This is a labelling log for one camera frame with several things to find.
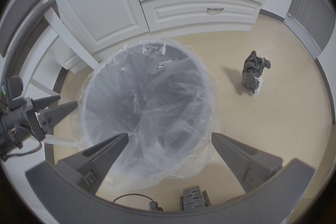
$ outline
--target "crumpled black bag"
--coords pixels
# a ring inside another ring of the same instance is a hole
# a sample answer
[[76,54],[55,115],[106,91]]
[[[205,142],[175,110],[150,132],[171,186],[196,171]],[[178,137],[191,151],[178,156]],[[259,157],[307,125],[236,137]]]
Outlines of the crumpled black bag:
[[244,62],[244,68],[242,72],[243,85],[249,92],[255,93],[259,87],[259,78],[264,68],[270,69],[271,62],[265,58],[257,57],[257,53],[251,52],[250,56]]

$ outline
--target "trash can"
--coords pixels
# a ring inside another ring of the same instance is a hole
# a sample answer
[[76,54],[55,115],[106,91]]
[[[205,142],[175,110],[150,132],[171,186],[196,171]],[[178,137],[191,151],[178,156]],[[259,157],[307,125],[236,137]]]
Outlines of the trash can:
[[77,100],[73,136],[79,149],[129,135],[106,177],[113,191],[194,176],[211,158],[213,86],[203,63],[178,42],[125,46],[86,79]]

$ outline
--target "drawer handle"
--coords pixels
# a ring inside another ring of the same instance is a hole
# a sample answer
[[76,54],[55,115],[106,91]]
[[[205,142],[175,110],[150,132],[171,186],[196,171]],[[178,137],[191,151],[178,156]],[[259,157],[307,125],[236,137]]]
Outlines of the drawer handle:
[[217,11],[223,11],[224,8],[207,8],[207,10],[217,10]]

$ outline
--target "beige floor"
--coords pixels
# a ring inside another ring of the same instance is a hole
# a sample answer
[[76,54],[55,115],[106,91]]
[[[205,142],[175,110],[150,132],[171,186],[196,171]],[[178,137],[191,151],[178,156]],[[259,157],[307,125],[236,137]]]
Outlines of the beige floor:
[[[299,158],[317,168],[331,133],[331,110],[321,74],[303,44],[281,22],[259,15],[249,32],[224,31],[173,38],[190,45],[219,81],[221,131],[238,141],[283,158],[285,165]],[[256,50],[271,61],[263,73],[259,96],[251,96],[241,83],[244,60]],[[80,85],[92,70],[68,73],[61,96],[74,100]],[[69,117],[55,129],[55,135],[71,137]],[[55,161],[78,150],[54,146]],[[214,152],[212,161],[197,176],[185,180],[165,179],[156,186],[139,190],[152,197],[165,211],[179,210],[183,188],[199,185],[207,190],[213,205],[244,194],[232,172]],[[102,184],[97,196],[113,200]],[[148,209],[142,197],[126,197],[120,204]]]

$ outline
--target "black cable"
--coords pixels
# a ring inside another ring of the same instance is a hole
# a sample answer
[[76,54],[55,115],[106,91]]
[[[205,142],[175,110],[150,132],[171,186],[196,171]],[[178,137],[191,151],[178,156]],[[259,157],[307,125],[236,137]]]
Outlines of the black cable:
[[[15,128],[25,130],[27,133],[30,133],[33,137],[35,137],[35,135],[28,128],[25,128],[25,127],[22,127],[22,126],[16,126]],[[6,158],[8,159],[8,158],[13,158],[13,157],[21,157],[21,156],[29,155],[29,154],[32,154],[32,153],[35,153],[35,152],[39,151],[41,148],[42,148],[42,143],[39,141],[39,145],[35,149],[32,149],[32,150],[24,152],[24,153],[12,153],[12,154],[6,155]]]
[[119,199],[122,198],[122,197],[133,196],[133,195],[134,195],[134,196],[142,196],[142,197],[145,197],[145,198],[147,198],[147,199],[149,199],[149,200],[151,200],[151,201],[154,201],[152,198],[150,198],[150,197],[148,197],[148,196],[146,196],[146,195],[138,194],[138,193],[130,193],[130,194],[124,194],[124,195],[121,195],[121,196],[115,198],[115,199],[113,200],[112,203],[115,203],[116,200],[119,200]]

